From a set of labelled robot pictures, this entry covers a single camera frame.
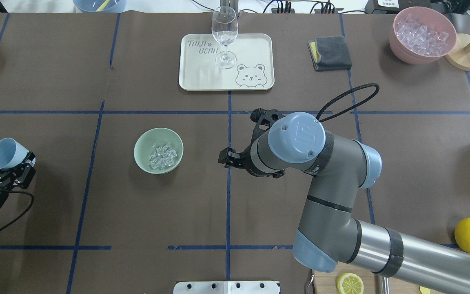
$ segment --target glass base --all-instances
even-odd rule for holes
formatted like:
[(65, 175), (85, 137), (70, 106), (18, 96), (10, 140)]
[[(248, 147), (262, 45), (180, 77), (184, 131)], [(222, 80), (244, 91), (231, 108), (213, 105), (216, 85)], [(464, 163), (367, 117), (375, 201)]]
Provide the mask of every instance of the glass base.
[(215, 63), (221, 69), (231, 69), (237, 64), (237, 57), (233, 52), (228, 51), (228, 54), (225, 52), (220, 52), (215, 58)]

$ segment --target light green bowl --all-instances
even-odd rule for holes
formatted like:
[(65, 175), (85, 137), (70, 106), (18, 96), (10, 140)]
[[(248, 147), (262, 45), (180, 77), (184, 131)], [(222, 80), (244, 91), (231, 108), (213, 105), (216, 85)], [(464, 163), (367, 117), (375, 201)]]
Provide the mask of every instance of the light green bowl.
[[(176, 151), (177, 157), (175, 165), (165, 167), (164, 169), (152, 169), (150, 167), (150, 156), (155, 152), (155, 148), (170, 144)], [(182, 144), (181, 137), (167, 128), (155, 128), (142, 134), (134, 147), (134, 159), (136, 164), (143, 171), (155, 175), (165, 174), (175, 169), (182, 159), (184, 152), (184, 145)]]

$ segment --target white floor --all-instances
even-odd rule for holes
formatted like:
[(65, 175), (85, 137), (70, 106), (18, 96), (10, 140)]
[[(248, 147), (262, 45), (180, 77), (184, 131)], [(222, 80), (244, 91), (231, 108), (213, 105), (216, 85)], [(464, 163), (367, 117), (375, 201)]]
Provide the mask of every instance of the white floor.
[[(191, 0), (121, 0), (126, 2), (126, 10), (142, 12), (204, 12), (207, 9), (196, 5)], [(202, 5), (216, 8), (219, 0), (197, 0)], [(22, 13), (70, 13), (80, 12), (72, 0), (1, 0), (9, 12)], [(336, 7), (345, 11), (363, 10), (367, 0), (331, 0)], [(261, 13), (267, 0), (239, 0), (239, 9), (253, 9)], [(309, 13), (313, 2), (294, 2), (292, 8), (296, 13)]]

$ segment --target bear drawing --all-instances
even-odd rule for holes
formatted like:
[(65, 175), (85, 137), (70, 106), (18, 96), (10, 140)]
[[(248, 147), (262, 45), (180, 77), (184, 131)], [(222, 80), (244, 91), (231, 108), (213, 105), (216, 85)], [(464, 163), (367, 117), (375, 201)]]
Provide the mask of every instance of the bear drawing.
[(235, 81), (241, 88), (264, 88), (267, 83), (263, 65), (255, 65), (255, 67), (237, 65), (237, 70), (239, 74)]

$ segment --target gray cloth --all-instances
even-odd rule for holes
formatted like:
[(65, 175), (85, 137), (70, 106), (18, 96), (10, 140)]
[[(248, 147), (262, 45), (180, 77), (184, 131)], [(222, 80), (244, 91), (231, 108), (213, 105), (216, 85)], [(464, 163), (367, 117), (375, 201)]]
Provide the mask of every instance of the gray cloth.
[[(312, 50), (312, 42), (315, 42), (315, 48), (319, 54), (318, 60)], [(313, 67), (317, 72), (351, 68), (351, 56), (344, 36), (320, 37), (309, 41), (308, 48)]]

